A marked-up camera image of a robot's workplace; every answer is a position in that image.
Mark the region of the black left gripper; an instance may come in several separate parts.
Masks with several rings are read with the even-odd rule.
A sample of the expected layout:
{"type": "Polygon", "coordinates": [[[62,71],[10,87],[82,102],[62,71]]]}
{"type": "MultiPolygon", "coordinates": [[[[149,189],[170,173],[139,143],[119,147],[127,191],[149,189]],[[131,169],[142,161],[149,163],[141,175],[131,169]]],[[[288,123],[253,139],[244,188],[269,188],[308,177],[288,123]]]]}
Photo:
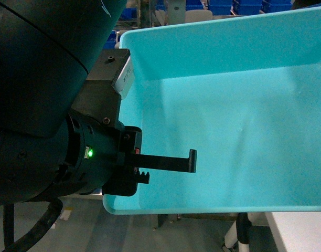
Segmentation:
{"type": "Polygon", "coordinates": [[[142,130],[138,127],[104,125],[92,117],[68,114],[68,193],[132,196],[137,184],[149,182],[138,168],[195,173],[197,151],[188,158],[139,154],[142,130]]]}

